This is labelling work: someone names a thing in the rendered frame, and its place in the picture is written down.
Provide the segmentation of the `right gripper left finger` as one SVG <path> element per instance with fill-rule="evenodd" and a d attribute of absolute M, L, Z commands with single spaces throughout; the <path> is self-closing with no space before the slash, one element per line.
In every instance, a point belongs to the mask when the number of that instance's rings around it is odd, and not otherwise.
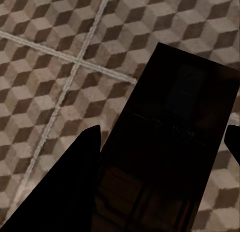
<path fill-rule="evenodd" d="M 91 232 L 101 127 L 83 131 L 0 232 Z"/>

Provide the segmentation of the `mousetrap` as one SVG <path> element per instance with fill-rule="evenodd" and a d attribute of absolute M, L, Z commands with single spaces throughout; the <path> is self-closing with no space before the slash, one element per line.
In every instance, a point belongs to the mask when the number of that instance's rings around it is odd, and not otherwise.
<path fill-rule="evenodd" d="M 100 152 L 91 232 L 191 232 L 239 87 L 158 42 Z"/>

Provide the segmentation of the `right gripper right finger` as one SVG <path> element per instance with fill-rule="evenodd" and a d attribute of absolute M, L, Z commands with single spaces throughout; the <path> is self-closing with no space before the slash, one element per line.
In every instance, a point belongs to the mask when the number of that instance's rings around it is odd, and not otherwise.
<path fill-rule="evenodd" d="M 224 143 L 240 165 L 240 127 L 228 125 Z"/>

